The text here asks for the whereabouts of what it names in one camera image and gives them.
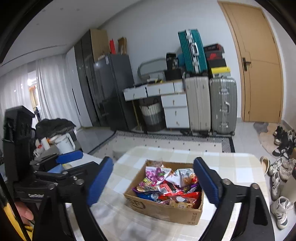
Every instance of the floor mat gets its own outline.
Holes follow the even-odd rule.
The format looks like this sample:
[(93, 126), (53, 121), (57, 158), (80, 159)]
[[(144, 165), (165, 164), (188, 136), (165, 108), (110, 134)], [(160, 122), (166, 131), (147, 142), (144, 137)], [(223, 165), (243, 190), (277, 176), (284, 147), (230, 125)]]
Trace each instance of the floor mat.
[(104, 158), (113, 156), (113, 146), (151, 146), (158, 148), (194, 150), (202, 152), (235, 152), (231, 137), (195, 137), (166, 134), (141, 134), (131, 131), (116, 131), (110, 138), (89, 154)]
[(276, 130), (277, 123), (255, 122), (254, 128), (258, 133), (259, 141), (263, 148), (272, 155), (277, 146), (274, 144), (273, 132)]

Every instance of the shoe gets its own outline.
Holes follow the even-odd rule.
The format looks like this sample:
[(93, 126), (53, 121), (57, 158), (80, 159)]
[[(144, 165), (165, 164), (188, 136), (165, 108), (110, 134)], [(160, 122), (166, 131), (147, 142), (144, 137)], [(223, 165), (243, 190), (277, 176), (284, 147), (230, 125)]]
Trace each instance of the shoe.
[(293, 141), (294, 140), (294, 136), (295, 136), (295, 131), (294, 130), (288, 131), (287, 132), (287, 135), (288, 135), (288, 140), (289, 141)]
[(271, 177), (272, 181), (272, 188), (271, 188), (271, 199), (273, 201), (277, 200), (280, 195), (280, 187), (279, 184), (281, 182), (281, 179), (279, 177), (279, 172), (275, 172), (273, 176)]
[(270, 161), (267, 157), (265, 156), (262, 156), (260, 158), (260, 163), (261, 163), (261, 167), (263, 169), (263, 172), (264, 172), (264, 176), (267, 174), (267, 171), (268, 171), (268, 168), (269, 168), (269, 165), (270, 165)]
[(289, 141), (288, 147), (286, 148), (286, 152), (284, 152), (282, 155), (288, 160), (293, 152), (293, 143)]
[(288, 134), (283, 130), (282, 132), (279, 132), (276, 135), (276, 138), (274, 139), (274, 144), (279, 146), (281, 143), (286, 143), (288, 144)]
[(287, 211), (293, 208), (293, 203), (285, 197), (279, 197), (270, 205), (270, 211), (276, 217), (276, 225), (279, 229), (284, 229), (288, 225)]
[(279, 177), (282, 181), (286, 182), (289, 177), (291, 176), (292, 174), (292, 171), (293, 171), (293, 168), (292, 169), (286, 169), (286, 168), (283, 168), (282, 166), (280, 166), (279, 168)]
[(276, 130), (273, 132), (273, 135), (277, 136), (277, 134), (281, 131), (283, 131), (283, 128), (281, 126), (277, 126)]
[(286, 151), (287, 151), (286, 147), (284, 146), (283, 148), (281, 148), (281, 145), (280, 145), (277, 149), (274, 149), (272, 154), (274, 156), (282, 156)]
[(268, 175), (272, 176), (274, 173), (279, 171), (281, 164), (283, 163), (284, 158), (280, 157), (273, 164), (271, 164), (268, 168)]
[(295, 164), (296, 164), (296, 160), (294, 158), (291, 158), (289, 160), (284, 159), (281, 165), (285, 169), (293, 169)]

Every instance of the ceiling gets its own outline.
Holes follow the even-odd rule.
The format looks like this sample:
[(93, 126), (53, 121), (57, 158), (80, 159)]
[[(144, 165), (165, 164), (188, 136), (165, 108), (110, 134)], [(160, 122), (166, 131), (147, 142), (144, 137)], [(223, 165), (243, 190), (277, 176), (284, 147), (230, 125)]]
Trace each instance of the ceiling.
[(90, 28), (140, 0), (54, 0), (19, 34), (0, 65), (0, 76), (39, 58), (67, 52)]

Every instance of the drawer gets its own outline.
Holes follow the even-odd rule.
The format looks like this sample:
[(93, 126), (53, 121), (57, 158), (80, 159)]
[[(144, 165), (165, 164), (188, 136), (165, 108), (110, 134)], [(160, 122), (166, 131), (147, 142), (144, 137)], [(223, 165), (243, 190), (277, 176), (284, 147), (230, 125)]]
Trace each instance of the drawer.
[(187, 107), (165, 108), (164, 111), (167, 128), (189, 128)]
[(147, 98), (145, 85), (137, 88), (129, 88), (123, 91), (126, 101)]
[(176, 81), (174, 82), (175, 93), (184, 92), (183, 89), (183, 81)]
[(174, 83), (152, 84), (147, 85), (148, 96), (174, 94)]
[(163, 103), (163, 108), (187, 106), (187, 98), (185, 93), (175, 95), (162, 95), (161, 102)]

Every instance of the wooden door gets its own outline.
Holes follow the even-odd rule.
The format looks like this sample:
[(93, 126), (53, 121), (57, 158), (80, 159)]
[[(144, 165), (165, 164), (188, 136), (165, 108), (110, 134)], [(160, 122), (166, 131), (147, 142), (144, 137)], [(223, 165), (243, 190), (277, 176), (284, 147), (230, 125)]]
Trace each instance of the wooden door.
[(243, 121), (281, 121), (283, 81), (273, 33), (260, 8), (220, 2), (236, 44)]

